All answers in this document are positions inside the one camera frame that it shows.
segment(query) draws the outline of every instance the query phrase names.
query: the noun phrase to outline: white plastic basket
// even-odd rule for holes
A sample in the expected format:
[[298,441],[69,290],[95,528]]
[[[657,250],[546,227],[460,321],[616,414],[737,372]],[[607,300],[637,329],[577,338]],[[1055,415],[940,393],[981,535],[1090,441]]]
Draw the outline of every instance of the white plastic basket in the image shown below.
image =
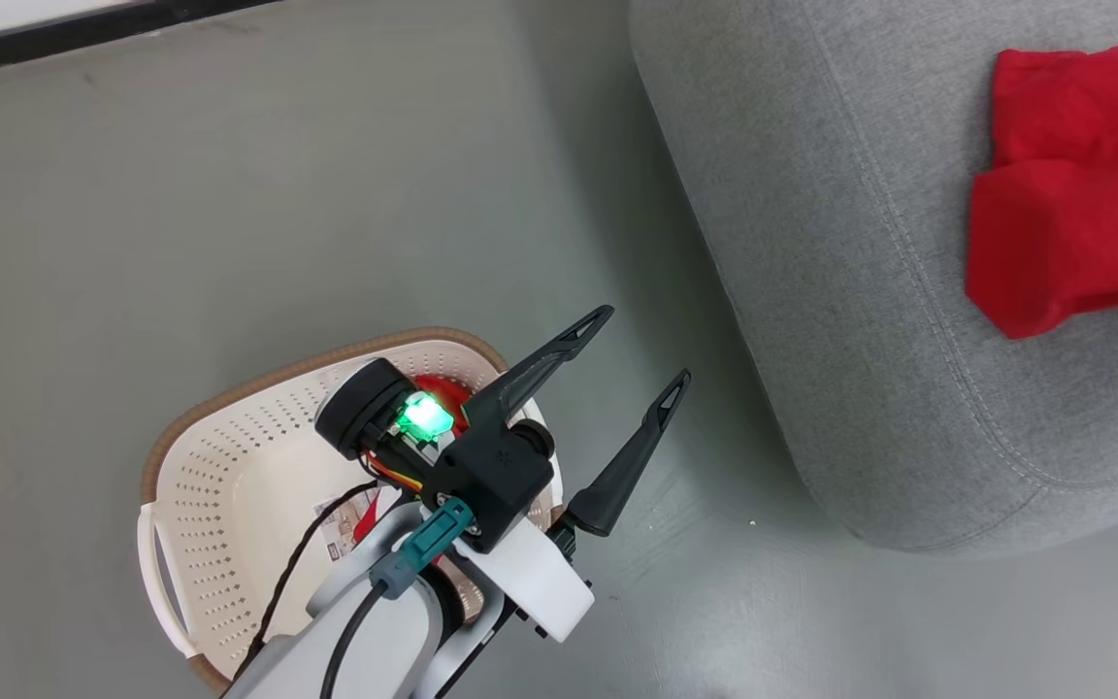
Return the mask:
[[[313,432],[312,419],[330,389],[376,357],[405,375],[443,376],[471,390],[506,370],[489,344],[449,328],[381,337],[285,367],[191,408],[151,451],[136,527],[145,592],[170,642],[218,691],[230,684],[244,659],[314,506],[369,481]],[[532,402],[522,416],[542,422]],[[533,513],[562,502],[555,464],[556,478]],[[178,612],[163,583],[159,548]],[[305,627],[305,603],[332,565],[315,536],[280,601],[271,634]]]

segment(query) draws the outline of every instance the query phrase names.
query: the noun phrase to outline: black cable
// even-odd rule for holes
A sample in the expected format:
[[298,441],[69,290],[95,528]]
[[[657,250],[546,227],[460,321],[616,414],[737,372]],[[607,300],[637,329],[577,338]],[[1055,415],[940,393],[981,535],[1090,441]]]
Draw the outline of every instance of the black cable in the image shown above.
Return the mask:
[[369,461],[364,460],[364,452],[360,452],[360,456],[357,457],[357,463],[360,464],[360,470],[363,470],[369,478],[378,479],[378,481],[386,481],[381,473],[378,473],[377,469],[372,469],[369,465]]
[[253,663],[258,653],[262,653],[262,646],[266,645],[266,629],[269,629],[269,623],[272,618],[275,618],[275,607],[278,607],[278,601],[283,597],[283,588],[287,587],[287,580],[292,577],[292,572],[296,569],[296,565],[301,561],[301,554],[305,552],[305,546],[310,545],[310,539],[319,531],[319,527],[322,522],[328,520],[330,514],[333,514],[335,510],[342,508],[348,500],[353,499],[356,495],[360,495],[361,492],[368,492],[372,489],[378,488],[377,482],[363,482],[360,485],[344,492],[344,494],[337,497],[332,503],[325,506],[322,512],[310,523],[310,528],[306,528],[305,536],[301,537],[301,542],[296,546],[296,549],[292,551],[292,558],[287,560],[287,567],[283,568],[283,575],[278,576],[278,583],[275,584],[275,594],[269,598],[269,603],[266,605],[266,612],[262,615],[262,625],[257,629],[256,636],[253,636],[253,642],[248,645],[248,652],[245,653],[244,662],[239,663],[239,669],[236,669],[236,676],[234,680],[239,680],[239,677],[245,672],[245,668],[248,668],[248,663]]
[[357,611],[351,614],[351,618],[348,620],[348,624],[342,627],[342,633],[339,634],[339,641],[334,644],[334,650],[330,652],[330,662],[328,663],[328,672],[325,677],[322,678],[322,693],[319,695],[319,699],[330,699],[334,693],[334,681],[339,677],[339,667],[342,665],[342,657],[348,653],[348,646],[351,645],[351,637],[356,635],[357,630],[360,629],[360,623],[364,622],[364,617],[369,615],[369,611],[377,605],[378,601],[382,598],[382,594],[386,593],[386,583],[378,583],[375,585],[364,599],[361,599],[360,606]]

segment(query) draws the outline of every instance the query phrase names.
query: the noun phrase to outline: green led light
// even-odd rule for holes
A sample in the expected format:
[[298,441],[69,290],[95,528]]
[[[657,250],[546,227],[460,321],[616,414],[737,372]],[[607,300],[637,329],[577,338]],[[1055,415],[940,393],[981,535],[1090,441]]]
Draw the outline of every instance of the green led light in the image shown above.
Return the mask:
[[402,415],[395,422],[417,442],[434,442],[435,437],[449,432],[456,424],[456,419],[435,402],[434,395],[420,393],[408,396]]

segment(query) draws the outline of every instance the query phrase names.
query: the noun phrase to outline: teal connector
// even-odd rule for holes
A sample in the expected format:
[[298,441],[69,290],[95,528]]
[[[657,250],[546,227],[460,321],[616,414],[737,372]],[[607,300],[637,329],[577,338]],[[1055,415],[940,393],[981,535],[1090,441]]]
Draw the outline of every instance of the teal connector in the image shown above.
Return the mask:
[[399,599],[423,568],[443,555],[471,523],[474,523],[474,512],[468,504],[457,497],[449,497],[404,540],[399,551],[382,556],[382,560],[369,568],[369,583],[386,585],[382,597]]

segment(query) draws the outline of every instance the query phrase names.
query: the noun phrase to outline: gray ottoman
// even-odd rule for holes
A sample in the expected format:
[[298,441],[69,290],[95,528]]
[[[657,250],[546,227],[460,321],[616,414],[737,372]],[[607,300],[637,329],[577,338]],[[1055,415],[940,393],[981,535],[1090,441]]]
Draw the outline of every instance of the gray ottoman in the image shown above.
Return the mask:
[[638,0],[641,75],[799,473],[883,548],[1118,522],[1118,311],[1008,342],[964,296],[1003,48],[1115,0]]

